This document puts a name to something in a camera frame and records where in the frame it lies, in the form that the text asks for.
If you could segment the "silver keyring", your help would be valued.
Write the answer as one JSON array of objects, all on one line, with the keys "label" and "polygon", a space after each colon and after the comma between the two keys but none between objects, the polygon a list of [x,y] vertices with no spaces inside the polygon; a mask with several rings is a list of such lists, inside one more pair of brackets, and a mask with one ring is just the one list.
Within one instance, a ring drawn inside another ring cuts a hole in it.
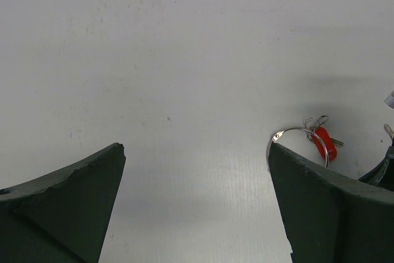
[{"label": "silver keyring", "polygon": [[267,163],[270,162],[269,157],[273,153],[274,144],[282,144],[288,149],[293,148],[297,153],[301,153],[302,156],[311,156],[312,160],[320,158],[322,167],[328,168],[331,161],[328,160],[327,156],[325,159],[321,157],[318,149],[311,140],[312,133],[316,128],[294,126],[274,132],[267,144]]}]

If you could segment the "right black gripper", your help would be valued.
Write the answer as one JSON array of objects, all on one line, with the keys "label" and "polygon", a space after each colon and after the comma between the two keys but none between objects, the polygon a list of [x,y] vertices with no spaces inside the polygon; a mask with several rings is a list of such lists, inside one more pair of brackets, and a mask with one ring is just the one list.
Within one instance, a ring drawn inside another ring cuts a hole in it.
[{"label": "right black gripper", "polygon": [[393,146],[389,146],[384,159],[371,171],[358,179],[360,182],[393,191]]}]

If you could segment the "green tag key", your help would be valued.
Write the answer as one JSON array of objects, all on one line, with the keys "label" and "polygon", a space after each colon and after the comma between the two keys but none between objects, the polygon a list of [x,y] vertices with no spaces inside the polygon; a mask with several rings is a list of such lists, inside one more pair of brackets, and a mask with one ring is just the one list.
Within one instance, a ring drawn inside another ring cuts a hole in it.
[{"label": "green tag key", "polygon": [[384,130],[389,135],[389,137],[394,140],[394,131],[388,124],[384,124]]}]

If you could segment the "red tag key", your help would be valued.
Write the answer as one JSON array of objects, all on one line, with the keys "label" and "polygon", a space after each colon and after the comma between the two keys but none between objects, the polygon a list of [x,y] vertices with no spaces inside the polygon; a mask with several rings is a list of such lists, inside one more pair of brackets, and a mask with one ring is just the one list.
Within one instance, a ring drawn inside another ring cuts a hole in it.
[{"label": "red tag key", "polygon": [[337,158],[337,147],[344,146],[343,142],[330,137],[327,130],[321,126],[314,130],[311,140],[321,157],[325,159],[327,156],[329,161],[334,161]]}]

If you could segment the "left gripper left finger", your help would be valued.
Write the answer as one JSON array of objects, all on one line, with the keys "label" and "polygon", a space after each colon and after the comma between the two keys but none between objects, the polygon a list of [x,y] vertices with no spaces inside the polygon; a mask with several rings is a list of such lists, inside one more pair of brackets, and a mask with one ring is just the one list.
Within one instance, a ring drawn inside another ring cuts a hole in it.
[{"label": "left gripper left finger", "polygon": [[125,163],[113,143],[1,189],[1,262],[98,262]]}]

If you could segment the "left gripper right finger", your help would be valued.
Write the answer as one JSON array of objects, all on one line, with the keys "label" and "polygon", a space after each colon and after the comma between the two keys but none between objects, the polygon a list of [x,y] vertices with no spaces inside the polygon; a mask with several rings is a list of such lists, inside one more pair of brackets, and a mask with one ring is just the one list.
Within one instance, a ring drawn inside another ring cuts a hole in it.
[{"label": "left gripper right finger", "polygon": [[293,262],[393,262],[393,191],[280,144],[269,160]]}]

